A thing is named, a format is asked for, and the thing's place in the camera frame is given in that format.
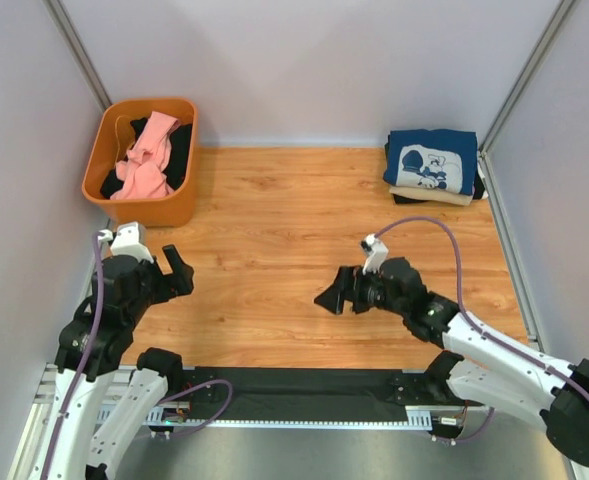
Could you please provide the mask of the blue printed t shirt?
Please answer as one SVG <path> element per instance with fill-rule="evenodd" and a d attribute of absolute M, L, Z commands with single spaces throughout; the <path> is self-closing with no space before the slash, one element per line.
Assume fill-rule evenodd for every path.
<path fill-rule="evenodd" d="M 384 147 L 383 180 L 394 187 L 472 196 L 477 173 L 475 132 L 451 129 L 393 130 Z"/>

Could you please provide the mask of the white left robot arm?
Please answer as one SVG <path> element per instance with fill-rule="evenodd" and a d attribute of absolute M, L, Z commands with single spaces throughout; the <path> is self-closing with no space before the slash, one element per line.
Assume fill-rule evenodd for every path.
<path fill-rule="evenodd" d="M 194 290 L 193 268 L 173 245 L 163 253 L 171 270 L 156 259 L 120 253 L 104 258 L 91 280 L 91 292 L 59 335 L 52 411 L 46 445 L 29 474 L 32 479 L 110 479 L 142 420 L 160 400 L 183 392 L 180 355 L 150 347 L 139 356 L 115 419 L 95 426 L 104 397 L 119 370 L 134 331 L 153 305 Z"/>

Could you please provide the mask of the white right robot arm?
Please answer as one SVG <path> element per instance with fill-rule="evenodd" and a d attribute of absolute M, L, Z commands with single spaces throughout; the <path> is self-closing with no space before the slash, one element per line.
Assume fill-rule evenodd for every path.
<path fill-rule="evenodd" d="M 565 457 L 589 467 L 589 359 L 577 364 L 538 352 L 427 289 L 404 258 L 379 270 L 342 266 L 314 300 L 332 314 L 373 308 L 399 315 L 421 341 L 441 348 L 424 379 L 426 395 L 483 404 L 545 433 Z"/>

